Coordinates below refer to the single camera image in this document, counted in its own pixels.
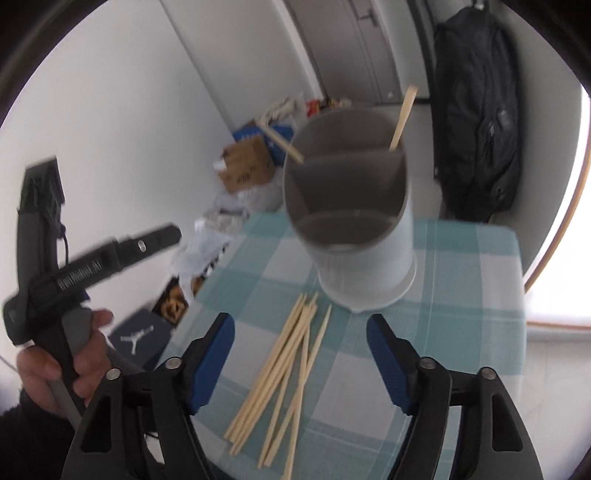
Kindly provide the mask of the person's left hand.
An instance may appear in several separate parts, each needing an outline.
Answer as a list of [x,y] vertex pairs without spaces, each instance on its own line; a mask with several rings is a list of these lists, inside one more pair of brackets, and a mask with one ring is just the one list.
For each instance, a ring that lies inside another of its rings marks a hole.
[[17,371],[36,405],[60,417],[84,410],[111,368],[101,328],[112,319],[106,309],[77,309],[19,352]]

